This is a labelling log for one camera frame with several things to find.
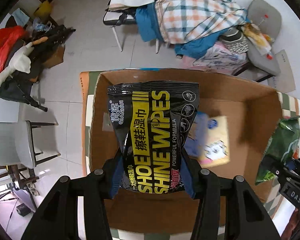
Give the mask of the green wipes pack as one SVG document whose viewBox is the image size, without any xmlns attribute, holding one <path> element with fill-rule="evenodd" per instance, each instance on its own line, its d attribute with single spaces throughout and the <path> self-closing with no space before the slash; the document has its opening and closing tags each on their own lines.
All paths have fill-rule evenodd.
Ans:
<svg viewBox="0 0 300 240">
<path fill-rule="evenodd" d="M 275 163 L 285 164 L 292 158 L 300 140 L 299 119 L 300 116 L 297 115 L 277 122 L 258 167 L 255 185 L 274 179 L 276 173 L 271 172 L 272 160 Z"/>
</svg>

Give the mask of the yellow bear tissue pack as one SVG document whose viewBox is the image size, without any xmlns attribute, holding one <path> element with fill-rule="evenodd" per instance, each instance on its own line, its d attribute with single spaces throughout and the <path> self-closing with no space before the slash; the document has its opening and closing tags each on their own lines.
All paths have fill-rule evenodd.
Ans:
<svg viewBox="0 0 300 240">
<path fill-rule="evenodd" d="M 208 119 L 205 143 L 199 163 L 203 168 L 225 165 L 230 162 L 228 120 L 226 116 Z"/>
</svg>

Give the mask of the light blue tissue pack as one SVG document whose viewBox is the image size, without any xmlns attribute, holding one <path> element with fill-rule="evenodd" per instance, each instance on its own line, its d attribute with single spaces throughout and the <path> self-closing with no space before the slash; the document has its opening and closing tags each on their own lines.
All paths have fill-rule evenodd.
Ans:
<svg viewBox="0 0 300 240">
<path fill-rule="evenodd" d="M 208 130 L 209 116 L 203 112 L 197 112 L 185 141 L 184 148 L 191 157 L 200 158 L 204 151 Z"/>
</svg>

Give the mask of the black shoe shine wipes pack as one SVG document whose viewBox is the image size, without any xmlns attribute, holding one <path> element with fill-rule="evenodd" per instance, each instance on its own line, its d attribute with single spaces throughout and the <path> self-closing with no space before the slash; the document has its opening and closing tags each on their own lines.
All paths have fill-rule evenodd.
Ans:
<svg viewBox="0 0 300 240">
<path fill-rule="evenodd" d="M 109 86 L 107 94 L 125 171 L 121 187 L 153 194 L 183 191 L 181 153 L 198 111 L 198 83 L 121 83 Z"/>
</svg>

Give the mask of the grey chair at left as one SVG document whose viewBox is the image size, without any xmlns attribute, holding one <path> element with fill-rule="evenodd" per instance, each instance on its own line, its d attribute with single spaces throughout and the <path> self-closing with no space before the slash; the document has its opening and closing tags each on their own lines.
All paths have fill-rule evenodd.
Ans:
<svg viewBox="0 0 300 240">
<path fill-rule="evenodd" d="M 31 122 L 0 122 L 0 166 L 24 165 L 33 169 L 38 164 L 59 157 L 61 154 L 37 160 L 40 155 L 34 150 L 33 129 L 44 126 L 55 126 L 55 123 Z"/>
</svg>

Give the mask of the black tripod pile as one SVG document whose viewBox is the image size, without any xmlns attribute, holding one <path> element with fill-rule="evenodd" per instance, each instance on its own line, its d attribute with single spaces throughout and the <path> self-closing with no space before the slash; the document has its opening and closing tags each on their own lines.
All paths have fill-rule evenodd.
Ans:
<svg viewBox="0 0 300 240">
<path fill-rule="evenodd" d="M 43 63 L 52 56 L 52 51 L 57 46 L 64 44 L 69 36 L 75 32 L 74 28 L 66 28 L 64 25 L 57 26 L 47 32 L 47 36 L 33 41 L 27 49 L 27 58 L 30 60 L 30 72 L 25 73 L 15 70 L 8 74 L 7 78 L 0 85 L 0 98 L 7 101 L 25 103 L 32 107 L 47 112 L 47 108 L 31 96 L 31 89 L 44 69 Z"/>
</svg>

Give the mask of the yellow snack bag on chair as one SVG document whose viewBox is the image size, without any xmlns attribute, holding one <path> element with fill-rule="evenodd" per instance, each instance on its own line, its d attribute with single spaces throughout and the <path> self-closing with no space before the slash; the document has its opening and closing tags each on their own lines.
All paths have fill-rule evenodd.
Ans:
<svg viewBox="0 0 300 240">
<path fill-rule="evenodd" d="M 261 56 L 264 56 L 269 60 L 273 59 L 271 45 L 269 43 L 270 37 L 264 35 L 257 25 L 254 23 L 245 23 L 241 26 L 241 30 L 248 40 L 255 46 Z"/>
</svg>

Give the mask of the floral pink cloth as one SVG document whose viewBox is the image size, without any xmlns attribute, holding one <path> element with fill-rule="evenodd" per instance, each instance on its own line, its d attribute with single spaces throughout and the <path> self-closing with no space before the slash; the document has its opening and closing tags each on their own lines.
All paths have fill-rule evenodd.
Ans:
<svg viewBox="0 0 300 240">
<path fill-rule="evenodd" d="M 216 42 L 200 59 L 183 56 L 180 68 L 195 69 L 232 75 L 248 62 L 247 54 L 229 51 L 221 42 Z"/>
</svg>

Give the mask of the small brown cardboard box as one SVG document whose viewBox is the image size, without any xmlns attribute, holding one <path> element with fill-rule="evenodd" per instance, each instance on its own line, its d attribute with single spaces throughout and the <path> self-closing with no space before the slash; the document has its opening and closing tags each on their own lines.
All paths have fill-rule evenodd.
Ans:
<svg viewBox="0 0 300 240">
<path fill-rule="evenodd" d="M 51 56 L 45 62 L 42 63 L 43 67 L 46 69 L 50 69 L 56 65 L 63 63 L 64 52 L 65 52 L 65 47 L 59 45 L 55 49 L 55 51 L 51 54 Z"/>
</svg>

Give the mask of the white goose plush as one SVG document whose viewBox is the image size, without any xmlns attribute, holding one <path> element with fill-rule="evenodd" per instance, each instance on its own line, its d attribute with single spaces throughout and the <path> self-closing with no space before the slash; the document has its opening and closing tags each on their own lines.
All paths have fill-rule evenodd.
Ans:
<svg viewBox="0 0 300 240">
<path fill-rule="evenodd" d="M 34 50 L 33 46 L 43 43 L 47 40 L 48 37 L 44 36 L 18 49 L 10 59 L 8 66 L 2 72 L 0 72 L 0 86 L 8 78 L 8 76 L 12 75 L 16 70 L 29 74 L 31 69 L 31 60 L 29 55 Z"/>
</svg>

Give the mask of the grey padded chair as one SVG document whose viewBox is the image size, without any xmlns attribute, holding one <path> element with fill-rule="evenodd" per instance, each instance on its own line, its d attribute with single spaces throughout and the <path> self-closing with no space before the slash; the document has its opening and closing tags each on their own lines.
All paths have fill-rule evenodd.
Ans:
<svg viewBox="0 0 300 240">
<path fill-rule="evenodd" d="M 281 73 L 272 46 L 280 33 L 282 17 L 276 8 L 264 0 L 253 0 L 247 12 L 249 22 L 241 29 L 248 40 L 248 62 L 234 75 L 254 67 L 265 72 L 266 75 L 257 80 L 262 82 Z"/>
</svg>

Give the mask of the red plastic bag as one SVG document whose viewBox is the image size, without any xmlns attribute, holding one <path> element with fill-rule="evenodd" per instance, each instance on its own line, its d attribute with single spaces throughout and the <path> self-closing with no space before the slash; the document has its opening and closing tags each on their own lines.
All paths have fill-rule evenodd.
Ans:
<svg viewBox="0 0 300 240">
<path fill-rule="evenodd" d="M 19 25 L 0 29 L 0 72 L 4 69 L 14 44 L 25 35 L 26 30 Z"/>
</svg>

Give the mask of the plaid blanket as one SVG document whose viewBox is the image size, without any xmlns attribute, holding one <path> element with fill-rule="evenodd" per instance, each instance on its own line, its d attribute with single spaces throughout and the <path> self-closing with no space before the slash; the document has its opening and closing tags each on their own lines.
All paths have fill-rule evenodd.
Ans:
<svg viewBox="0 0 300 240">
<path fill-rule="evenodd" d="M 164 42 L 185 44 L 247 21 L 235 0 L 157 0 L 154 10 Z"/>
</svg>

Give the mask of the blue blanket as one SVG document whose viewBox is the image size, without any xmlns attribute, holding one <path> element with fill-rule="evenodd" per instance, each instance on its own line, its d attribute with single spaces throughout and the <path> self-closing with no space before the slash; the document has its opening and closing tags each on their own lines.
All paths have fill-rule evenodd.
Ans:
<svg viewBox="0 0 300 240">
<path fill-rule="evenodd" d="M 135 13 L 143 41 L 174 45 L 177 55 L 203 57 L 229 28 L 243 25 L 247 11 L 235 0 L 155 0 Z"/>
</svg>

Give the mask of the folding bed frame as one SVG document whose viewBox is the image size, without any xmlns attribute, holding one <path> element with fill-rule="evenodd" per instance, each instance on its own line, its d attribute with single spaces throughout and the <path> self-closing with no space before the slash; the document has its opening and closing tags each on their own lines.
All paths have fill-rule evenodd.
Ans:
<svg viewBox="0 0 300 240">
<path fill-rule="evenodd" d="M 136 25 L 142 40 L 144 42 L 154 40 L 155 53 L 157 54 L 159 52 L 160 35 L 156 31 L 158 23 L 154 13 L 149 10 L 149 7 L 143 6 L 118 11 L 110 11 L 107 9 L 103 17 L 103 23 L 112 29 L 120 51 L 123 51 L 123 47 L 116 32 L 116 27 L 122 25 Z"/>
</svg>

